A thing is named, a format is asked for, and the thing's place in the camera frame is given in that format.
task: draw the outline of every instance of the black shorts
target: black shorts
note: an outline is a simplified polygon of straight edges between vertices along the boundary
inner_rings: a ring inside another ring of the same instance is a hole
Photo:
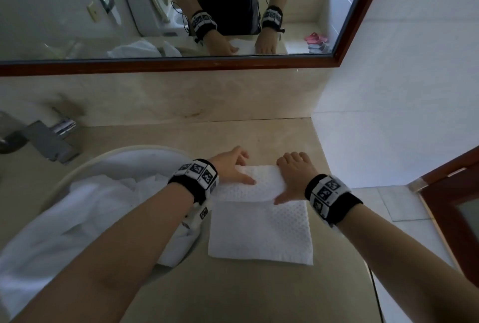
[[[215,20],[218,32],[224,36],[260,32],[258,0],[198,0],[198,2]]]

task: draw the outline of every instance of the wristband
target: wristband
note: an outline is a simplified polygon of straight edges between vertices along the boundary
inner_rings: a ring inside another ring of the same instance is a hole
[[[182,165],[170,178],[168,184],[179,183],[193,195],[194,203],[203,204],[219,183],[215,166],[206,159],[195,159]]]
[[[342,221],[355,205],[362,204],[338,177],[325,174],[317,175],[309,182],[305,197],[330,226]]]
[[[200,41],[209,31],[218,29],[218,24],[203,10],[199,10],[193,15],[191,25]]]
[[[283,23],[283,12],[281,9],[275,5],[270,5],[263,15],[262,28],[270,27],[276,32],[284,32],[281,29]]]

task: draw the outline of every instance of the wooden mirror frame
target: wooden mirror frame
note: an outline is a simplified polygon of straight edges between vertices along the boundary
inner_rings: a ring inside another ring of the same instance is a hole
[[[13,61],[0,63],[2,76],[104,74],[122,72],[213,71],[259,68],[339,67],[373,0],[354,0],[331,54],[189,57],[131,60]]]

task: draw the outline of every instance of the marble countertop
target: marble countertop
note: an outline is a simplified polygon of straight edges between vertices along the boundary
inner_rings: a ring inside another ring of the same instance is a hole
[[[165,145],[209,157],[242,145],[250,164],[275,164],[305,151],[318,169],[328,165],[311,119],[175,123],[83,128],[68,139],[82,154],[63,166],[28,144],[0,156],[0,247],[34,219],[45,196],[68,172],[128,145]],[[380,322],[374,289],[361,256],[310,209],[314,266],[225,260],[207,254],[209,221],[179,266],[144,285],[123,322]],[[0,312],[0,323],[7,317]]]

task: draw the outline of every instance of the toilet tank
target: toilet tank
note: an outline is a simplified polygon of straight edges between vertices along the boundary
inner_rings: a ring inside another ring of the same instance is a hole
[[[163,22],[151,0],[127,0],[136,28],[143,37],[163,34]]]

